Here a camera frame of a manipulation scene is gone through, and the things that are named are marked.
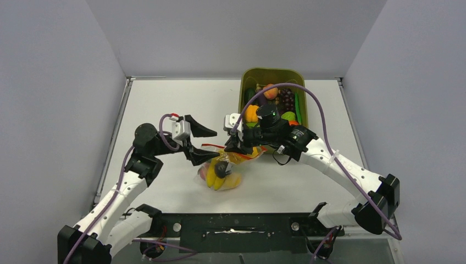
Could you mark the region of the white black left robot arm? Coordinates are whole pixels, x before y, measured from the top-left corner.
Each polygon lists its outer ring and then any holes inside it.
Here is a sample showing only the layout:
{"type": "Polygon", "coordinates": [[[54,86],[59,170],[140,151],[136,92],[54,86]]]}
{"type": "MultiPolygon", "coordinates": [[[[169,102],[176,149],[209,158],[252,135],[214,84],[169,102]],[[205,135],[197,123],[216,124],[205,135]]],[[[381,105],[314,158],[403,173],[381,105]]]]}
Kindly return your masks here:
{"type": "Polygon", "coordinates": [[[134,239],[155,231],[161,211],[142,204],[126,220],[125,210],[158,176],[159,156],[183,153],[198,166],[217,152],[196,148],[191,138],[215,137],[217,132],[199,124],[191,115],[165,114],[159,126],[144,123],[135,130],[116,184],[74,226],[65,225],[57,237],[59,263],[111,263],[113,257],[134,239]]]}

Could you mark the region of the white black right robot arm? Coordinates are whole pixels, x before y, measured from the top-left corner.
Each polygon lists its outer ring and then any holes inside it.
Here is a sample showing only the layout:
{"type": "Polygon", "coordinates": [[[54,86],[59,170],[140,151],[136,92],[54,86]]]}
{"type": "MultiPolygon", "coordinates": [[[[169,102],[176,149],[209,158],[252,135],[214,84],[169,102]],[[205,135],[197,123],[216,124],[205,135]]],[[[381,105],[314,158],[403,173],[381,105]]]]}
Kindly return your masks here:
{"type": "Polygon", "coordinates": [[[258,109],[259,124],[243,124],[240,114],[224,118],[229,139],[225,151],[251,154],[254,147],[270,146],[277,153],[308,165],[338,183],[354,197],[340,203],[319,203],[309,219],[310,230],[317,235],[337,226],[360,226],[380,235],[393,228],[388,224],[400,201],[400,181],[389,174],[383,177],[350,161],[328,148],[316,133],[302,125],[291,125],[278,116],[275,106],[258,109]]]}

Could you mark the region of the clear zip bag orange zipper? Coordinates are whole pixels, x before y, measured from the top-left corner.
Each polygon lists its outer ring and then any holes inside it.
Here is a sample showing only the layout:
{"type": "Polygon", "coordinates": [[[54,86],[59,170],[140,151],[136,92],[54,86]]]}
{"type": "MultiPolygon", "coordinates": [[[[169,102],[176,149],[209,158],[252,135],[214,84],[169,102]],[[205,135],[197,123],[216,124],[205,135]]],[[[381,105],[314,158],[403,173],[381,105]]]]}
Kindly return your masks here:
{"type": "Polygon", "coordinates": [[[234,189],[242,183],[242,174],[237,168],[241,163],[256,160],[266,152],[264,146],[254,147],[251,154],[224,151],[224,146],[202,144],[201,149],[214,151],[218,157],[204,162],[197,171],[196,180],[209,189],[223,191],[234,189]]]}

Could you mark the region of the black toy fruit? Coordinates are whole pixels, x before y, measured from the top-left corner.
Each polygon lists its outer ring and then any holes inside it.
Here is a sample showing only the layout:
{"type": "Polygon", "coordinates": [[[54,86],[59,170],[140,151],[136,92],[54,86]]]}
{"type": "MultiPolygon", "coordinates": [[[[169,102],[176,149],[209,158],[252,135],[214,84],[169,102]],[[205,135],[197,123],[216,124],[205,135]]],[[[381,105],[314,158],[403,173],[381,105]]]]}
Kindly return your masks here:
{"type": "Polygon", "coordinates": [[[219,161],[214,165],[214,173],[220,179],[224,179],[231,173],[230,171],[230,163],[227,161],[219,161]]]}

